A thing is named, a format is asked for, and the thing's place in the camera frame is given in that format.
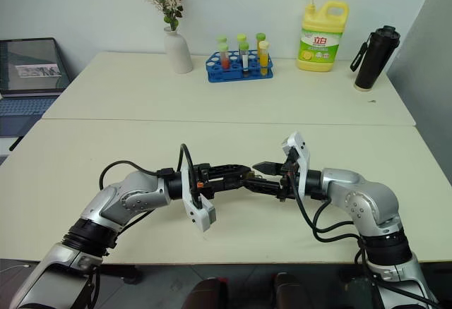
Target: water bottle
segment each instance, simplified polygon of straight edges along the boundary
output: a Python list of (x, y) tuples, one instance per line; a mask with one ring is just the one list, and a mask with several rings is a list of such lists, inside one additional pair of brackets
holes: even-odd
[(356, 71), (364, 56), (358, 76), (356, 77), (355, 88), (365, 92), (370, 90), (391, 57), (391, 54), (394, 52), (394, 49), (399, 44), (400, 34), (390, 25), (385, 25), (375, 32), (371, 32), (369, 38), (362, 44), (358, 55), (356, 55), (350, 65), (350, 69)]

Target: blue test tube rack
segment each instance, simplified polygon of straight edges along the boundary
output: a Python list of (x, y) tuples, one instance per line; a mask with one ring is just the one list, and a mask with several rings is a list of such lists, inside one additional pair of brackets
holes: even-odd
[(209, 82), (230, 82), (230, 81), (242, 81), (242, 80), (258, 80), (262, 78), (272, 78), (273, 62), (271, 61), (270, 54), (268, 55), (267, 75), (261, 75), (261, 66), (257, 59), (257, 50), (250, 50), (248, 55), (248, 76), (243, 76), (242, 62), (239, 60), (238, 50), (229, 50), (229, 69), (223, 69), (220, 63), (220, 53), (215, 52), (210, 55), (206, 61), (206, 70)]

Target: tube cap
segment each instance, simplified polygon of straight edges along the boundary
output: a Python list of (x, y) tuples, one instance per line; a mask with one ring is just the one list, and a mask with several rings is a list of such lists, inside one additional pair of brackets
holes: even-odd
[(260, 41), (259, 42), (259, 46), (260, 46), (261, 49), (268, 49), (270, 44), (268, 43), (268, 41)]
[(226, 35), (218, 35), (218, 36), (217, 36), (217, 42), (218, 42), (218, 43), (226, 43), (226, 42), (227, 42), (227, 37), (226, 37)]
[(227, 43), (219, 43), (218, 44), (218, 50), (220, 52), (226, 52), (229, 49), (229, 47), (227, 46)]
[(266, 39), (266, 35), (263, 32), (258, 32), (256, 34), (256, 40), (258, 41), (264, 41)]
[(237, 34), (237, 41), (238, 42), (245, 42), (246, 41), (246, 35), (245, 34)]
[(240, 44), (239, 44), (239, 49), (240, 49), (240, 50), (248, 50), (248, 49), (249, 49), (249, 44), (248, 44), (248, 42), (240, 42)]

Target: yellow bottle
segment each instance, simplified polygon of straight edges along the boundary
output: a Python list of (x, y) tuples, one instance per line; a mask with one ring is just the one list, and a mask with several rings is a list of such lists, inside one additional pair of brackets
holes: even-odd
[[(329, 13), (341, 8), (342, 14)], [(302, 36), (299, 43), (297, 67), (305, 71), (330, 71), (345, 29), (348, 5), (342, 1), (328, 1), (316, 11), (314, 0), (304, 9)]]

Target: bottle label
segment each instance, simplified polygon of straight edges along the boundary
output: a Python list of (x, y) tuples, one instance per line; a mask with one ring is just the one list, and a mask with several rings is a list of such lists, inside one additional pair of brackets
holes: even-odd
[(333, 63), (341, 32), (315, 32), (302, 29), (298, 59), (315, 63)]

